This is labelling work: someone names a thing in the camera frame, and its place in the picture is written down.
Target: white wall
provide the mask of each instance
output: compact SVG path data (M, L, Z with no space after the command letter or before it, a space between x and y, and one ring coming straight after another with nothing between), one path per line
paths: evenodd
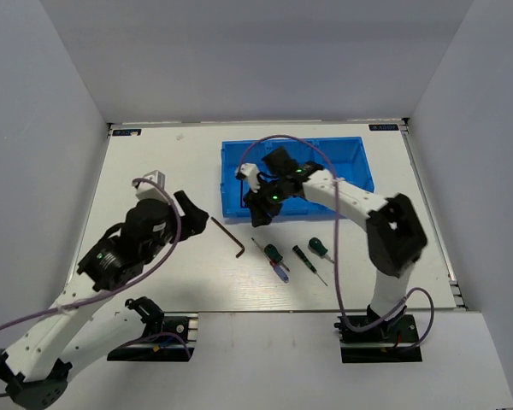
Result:
M42 0L108 122L410 116L471 0Z
M475 0L410 125L463 295L513 394L513 0Z
M106 130L39 1L0 0L0 324L64 285Z

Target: white tabletop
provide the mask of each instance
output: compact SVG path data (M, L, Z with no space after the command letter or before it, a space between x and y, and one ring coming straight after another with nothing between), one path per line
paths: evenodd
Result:
M415 317L422 333L429 314ZM334 321L334 313L204 313L190 362L103 358L73 380L53 409L513 407L479 313L437 314L422 363L342 364Z
M136 203L130 185L133 178L154 169L166 174L166 190L184 190L200 208L221 216L221 143L258 139L271 134L301 138L363 138L373 175L375 192L410 197L427 233L424 249L410 286L429 290L438 308L453 308L448 271L433 234L432 222L422 199L400 132L371 132L364 124L189 125L144 128L140 136L111 137L97 191L85 229L79 257L116 222L123 221ZM181 243L154 275L115 298L123 306L128 297L151 297L165 311L316 311L338 308L333 287L333 265L311 258L329 286L326 287L291 251L298 244L307 249L311 237L332 248L331 220L273 222L252 228L249 220L227 225L245 245L239 247L211 221L205 232ZM251 241L273 243L291 268L284 284ZM364 232L349 220L340 223L340 269L346 308L365 309L374 288L374 267L369 260ZM425 298L414 296L411 308L427 308Z

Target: blue plastic bin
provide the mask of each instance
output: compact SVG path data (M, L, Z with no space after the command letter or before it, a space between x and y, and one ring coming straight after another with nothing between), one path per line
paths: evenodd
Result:
M365 155L361 137L343 138L308 138L305 141L319 148L328 156L336 168L336 172L346 181L369 192L374 192L374 182ZM224 141L222 143L222 215L225 218L249 218L249 209L243 203L243 195L249 190L249 185L236 179L235 170L239 159L253 141ZM290 139L272 139L258 144L247 156L245 162L258 165L267 173L268 169L262 158L274 149L283 146L289 155L299 164L315 161L322 164L323 159L310 147ZM280 215L323 215L333 214L333 211L316 203L301 198L290 198L283 202Z

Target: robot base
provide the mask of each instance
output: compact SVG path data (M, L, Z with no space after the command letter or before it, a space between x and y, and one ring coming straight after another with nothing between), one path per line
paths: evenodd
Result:
M154 330L147 329L143 337L159 331L175 333L186 342L192 355L196 345L190 331L191 323L196 319L192 316L164 316L161 323L153 323L151 328ZM175 340L169 340L170 343L168 343L168 339L167 336L161 336L148 342L115 348L108 354L107 361L188 361L183 346Z
M348 315L354 326L368 323L365 315ZM407 363L422 361L420 348L406 347L418 341L416 322L411 314L402 316L386 333L374 329L355 333L342 322L335 324L340 332L342 363Z

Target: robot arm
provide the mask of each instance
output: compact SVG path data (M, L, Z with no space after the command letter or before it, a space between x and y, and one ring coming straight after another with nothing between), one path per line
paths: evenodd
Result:
M144 176L163 187L162 173ZM122 224L110 227L79 263L77 273L52 304L53 308L114 292L139 276L167 242L173 242L177 219L171 204L152 185L136 185L137 206ZM208 214L183 191L174 194L184 211L180 241L201 233ZM75 374L118 345L161 325L163 312L147 298L131 301L94 334L79 330L106 300L46 316L8 348L0 349L0 379L7 395L27 410L41 410L62 395Z
M262 178L254 164L243 164L237 175L250 185L244 200L253 226L268 225L280 212L281 203L292 196L335 209L335 181L323 166L313 161L299 165L282 147L262 160L276 179ZM407 196L385 198L344 180L338 181L338 187L339 213L367 232L369 257L376 267L368 315L377 319L405 296L414 263L428 240Z

